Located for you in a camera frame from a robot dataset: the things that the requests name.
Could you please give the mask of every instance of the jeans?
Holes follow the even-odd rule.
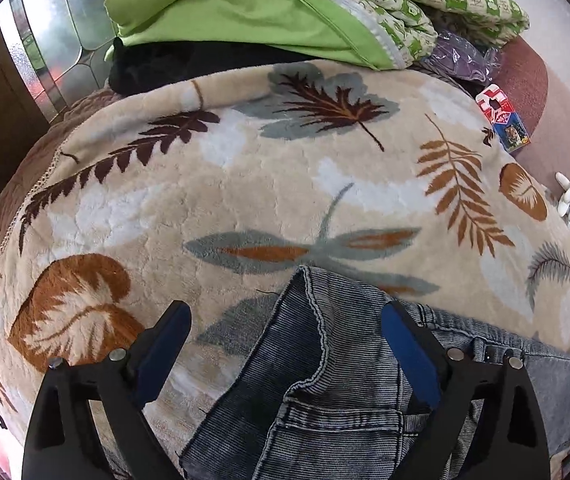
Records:
[[[301,267],[278,299],[241,374],[181,455],[188,479],[387,480],[425,426],[380,333],[389,296]],[[444,348],[501,363],[524,355],[550,456],[570,442],[570,354],[474,319],[403,301]],[[441,478],[454,478],[475,431],[473,401]]]

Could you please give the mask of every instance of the brown bedspread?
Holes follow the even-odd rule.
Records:
[[[60,123],[54,124],[49,131],[33,145],[18,170],[0,194],[0,245],[20,204],[30,189],[45,173],[51,163],[54,151],[67,136],[101,108],[105,108],[120,99],[110,88],[103,88],[72,105]]]

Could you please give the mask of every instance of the bed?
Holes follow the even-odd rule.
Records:
[[[194,327],[145,415],[181,450],[299,265],[570,352],[570,230],[487,127],[428,75],[323,61],[81,102],[0,198],[8,427],[24,439],[47,358],[127,348],[180,299]]]

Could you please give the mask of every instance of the window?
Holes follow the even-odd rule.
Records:
[[[115,36],[104,0],[4,0],[0,27],[14,64],[48,121],[104,86]]]

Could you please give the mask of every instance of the fleece blanket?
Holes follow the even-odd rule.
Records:
[[[105,0],[105,6],[126,46],[262,43],[379,70],[428,56],[437,38],[432,21],[497,46],[529,26],[513,0]]]
[[[126,98],[56,150],[2,242],[0,413],[23,440],[48,358],[103,359],[183,300],[190,337],[144,412],[177,460],[299,264],[570,349],[548,200],[418,72],[316,61]]]

